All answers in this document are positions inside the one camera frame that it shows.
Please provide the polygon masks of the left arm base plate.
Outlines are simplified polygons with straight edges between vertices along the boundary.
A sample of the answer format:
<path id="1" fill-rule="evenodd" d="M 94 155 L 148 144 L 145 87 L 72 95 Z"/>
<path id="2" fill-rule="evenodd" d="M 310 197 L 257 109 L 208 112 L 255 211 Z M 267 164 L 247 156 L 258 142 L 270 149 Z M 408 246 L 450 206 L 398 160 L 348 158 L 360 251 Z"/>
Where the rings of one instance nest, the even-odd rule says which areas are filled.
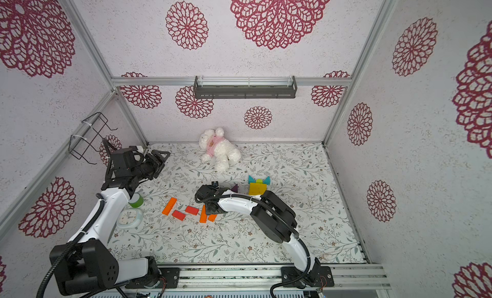
<path id="1" fill-rule="evenodd" d="M 176 289 L 178 287 L 180 268 L 159 268 L 150 276 L 131 280 L 127 289 Z"/>

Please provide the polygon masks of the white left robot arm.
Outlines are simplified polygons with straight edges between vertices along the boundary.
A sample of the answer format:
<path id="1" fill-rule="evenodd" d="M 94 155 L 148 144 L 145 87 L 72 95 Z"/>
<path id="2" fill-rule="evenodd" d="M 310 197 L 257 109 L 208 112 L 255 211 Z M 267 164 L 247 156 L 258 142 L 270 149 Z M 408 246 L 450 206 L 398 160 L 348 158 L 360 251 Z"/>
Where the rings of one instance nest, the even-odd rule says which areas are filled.
<path id="1" fill-rule="evenodd" d="M 87 297 L 109 289 L 119 290 L 130 283 L 152 287 L 162 280 L 154 257 L 117 260 L 107 244 L 120 213 L 136 199 L 137 187 L 159 177 L 170 153 L 153 150 L 144 154 L 131 146 L 109 155 L 105 181 L 96 195 L 97 204 L 66 244 L 52 248 L 51 267 L 40 283 L 37 297 L 45 295 L 51 278 L 56 280 L 61 295 Z"/>

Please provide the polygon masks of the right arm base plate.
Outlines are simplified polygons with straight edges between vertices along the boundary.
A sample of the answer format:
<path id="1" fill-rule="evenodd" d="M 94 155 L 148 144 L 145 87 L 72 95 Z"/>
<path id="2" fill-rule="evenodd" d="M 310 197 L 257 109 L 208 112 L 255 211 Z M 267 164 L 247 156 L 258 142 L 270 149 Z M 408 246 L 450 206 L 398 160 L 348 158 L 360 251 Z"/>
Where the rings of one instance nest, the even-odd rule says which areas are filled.
<path id="1" fill-rule="evenodd" d="M 288 283 L 292 280 L 298 278 L 302 272 L 296 269 L 294 266 L 288 267 L 284 266 L 281 268 L 281 278 L 282 283 Z M 313 288 L 324 288 L 324 287 L 333 287 L 334 279 L 333 273 L 328 266 L 320 266 L 315 267 L 311 272 L 309 272 L 302 279 L 291 282 L 284 287 L 294 287 L 298 289 L 304 289 L 306 287 Z"/>

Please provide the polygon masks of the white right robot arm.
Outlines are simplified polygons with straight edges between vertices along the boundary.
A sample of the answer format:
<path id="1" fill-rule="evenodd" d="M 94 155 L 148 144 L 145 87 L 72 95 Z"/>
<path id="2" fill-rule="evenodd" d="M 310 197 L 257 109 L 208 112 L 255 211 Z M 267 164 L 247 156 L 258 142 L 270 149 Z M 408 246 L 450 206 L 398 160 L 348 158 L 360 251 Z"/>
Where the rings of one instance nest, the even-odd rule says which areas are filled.
<path id="1" fill-rule="evenodd" d="M 271 297 L 275 297 L 274 290 L 279 287 L 315 286 L 320 280 L 320 261 L 311 256 L 301 239 L 295 212 L 272 191 L 251 196 L 214 185 L 202 185 L 195 194 L 195 201 L 205 206 L 209 216 L 236 212 L 252 217 L 270 240 L 281 244 L 287 251 L 294 266 L 288 269 L 282 282 L 271 286 Z"/>

